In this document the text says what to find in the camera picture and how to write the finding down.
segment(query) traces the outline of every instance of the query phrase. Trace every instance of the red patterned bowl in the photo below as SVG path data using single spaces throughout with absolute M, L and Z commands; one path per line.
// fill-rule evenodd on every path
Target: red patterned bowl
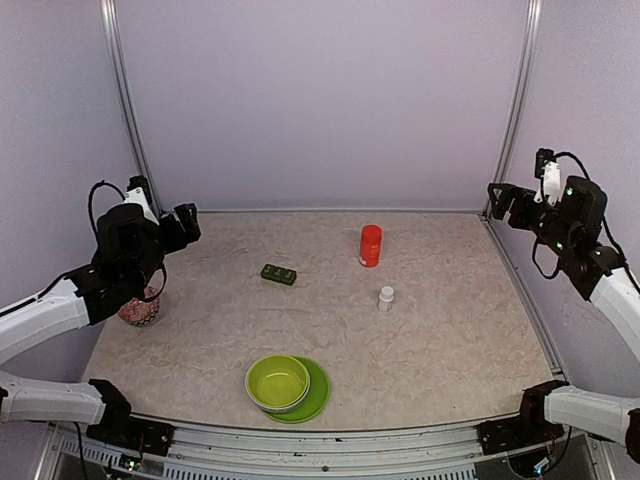
M 146 298 L 151 298 L 157 293 L 158 290 L 153 287 L 147 287 L 144 291 Z M 160 310 L 160 297 L 148 303 L 134 298 L 118 310 L 118 316 L 134 327 L 146 327 L 156 319 L 158 310 Z

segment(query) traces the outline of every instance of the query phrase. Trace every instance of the green plate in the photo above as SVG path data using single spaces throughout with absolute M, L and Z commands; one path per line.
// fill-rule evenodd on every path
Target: green plate
M 294 411 L 287 413 L 264 412 L 271 420 L 280 423 L 302 423 L 311 420 L 322 412 L 329 401 L 329 394 L 331 393 L 329 377 L 320 365 L 305 357 L 294 358 L 307 367 L 309 377 L 311 377 L 311 384 L 307 397 Z

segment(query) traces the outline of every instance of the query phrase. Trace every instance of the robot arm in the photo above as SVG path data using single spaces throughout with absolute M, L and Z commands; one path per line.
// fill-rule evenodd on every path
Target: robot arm
M 144 177 L 132 178 L 123 203 L 98 219 L 98 247 L 90 264 L 0 310 L 0 365 L 49 338 L 109 318 L 134 297 L 149 300 L 145 287 L 157 270 L 166 275 L 165 255 L 197 241 L 200 229 L 195 205 L 178 206 L 177 218 L 168 214 L 158 220 L 145 191 Z M 62 384 L 0 372 L 0 422 L 81 422 L 93 425 L 89 436 L 136 450 L 139 438 L 164 438 L 153 450 L 164 453 L 168 427 L 132 419 L 130 413 L 126 399 L 103 380 Z
M 556 272 L 564 272 L 580 295 L 605 315 L 640 361 L 636 278 L 615 242 L 616 248 L 598 242 L 606 222 L 607 196 L 589 178 L 576 176 L 567 178 L 558 195 L 557 157 L 551 150 L 538 151 L 537 192 L 511 184 L 490 184 L 492 216 L 503 220 L 509 213 L 511 227 L 533 232 L 536 245 L 550 248 L 558 257 Z M 506 430 L 514 437 L 511 440 L 527 443 L 558 436 L 556 427 L 560 424 L 617 442 L 640 463 L 640 399 L 588 392 L 566 382 L 547 382 L 525 391 L 520 415 Z M 481 425 L 481 437 L 487 432 L 495 434 L 494 427 L 496 422 Z

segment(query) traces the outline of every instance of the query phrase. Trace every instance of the red lid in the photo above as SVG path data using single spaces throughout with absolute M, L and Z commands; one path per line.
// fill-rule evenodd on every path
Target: red lid
M 382 229 L 377 225 L 366 225 L 362 229 L 362 239 L 370 243 L 378 243 L 382 240 Z

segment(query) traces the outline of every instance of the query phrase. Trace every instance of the back wall panel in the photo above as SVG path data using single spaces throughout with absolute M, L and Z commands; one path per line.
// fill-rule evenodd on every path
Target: back wall panel
M 484 207 L 526 1 L 117 7 L 164 208 Z

